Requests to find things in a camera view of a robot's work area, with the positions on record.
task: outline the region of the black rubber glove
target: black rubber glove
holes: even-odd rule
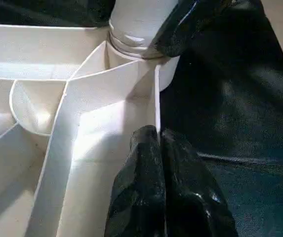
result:
[[[181,55],[200,31],[231,4],[232,0],[182,0],[162,25],[157,50],[175,57]]]
[[[168,236],[238,236],[216,180],[191,144],[170,130],[162,133],[161,142]]]
[[[104,237],[163,237],[165,186],[156,128],[134,132],[115,178]]]

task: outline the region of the curved plastic compartment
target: curved plastic compartment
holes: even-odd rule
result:
[[[68,79],[108,28],[0,25],[0,78]]]
[[[159,116],[159,84],[146,61],[69,81],[26,236],[102,236],[131,134],[159,129]]]
[[[29,132],[49,136],[64,87],[64,81],[55,80],[14,82],[9,101],[13,116]]]

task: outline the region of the white plastic partition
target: white plastic partition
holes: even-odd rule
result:
[[[0,26],[0,237],[103,236],[131,134],[160,130],[170,61],[104,28]]]

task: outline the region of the black fabric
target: black fabric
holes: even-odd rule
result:
[[[161,93],[161,122],[204,159],[240,237],[283,237],[283,52],[259,0],[196,35]]]
[[[165,184],[154,126],[134,132],[115,178],[104,237],[164,237]]]
[[[238,3],[181,56],[162,127],[210,158],[283,164],[283,52],[262,9]]]
[[[211,173],[181,134],[161,136],[169,237],[237,237],[235,221]]]
[[[283,237],[283,166],[206,163],[236,221],[240,237]]]

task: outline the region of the black glove finger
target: black glove finger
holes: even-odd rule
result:
[[[165,186],[154,126],[134,132],[115,178],[104,237],[164,237]]]
[[[190,45],[195,34],[219,16],[232,0],[183,0],[162,25],[156,39],[157,50],[175,57]]]

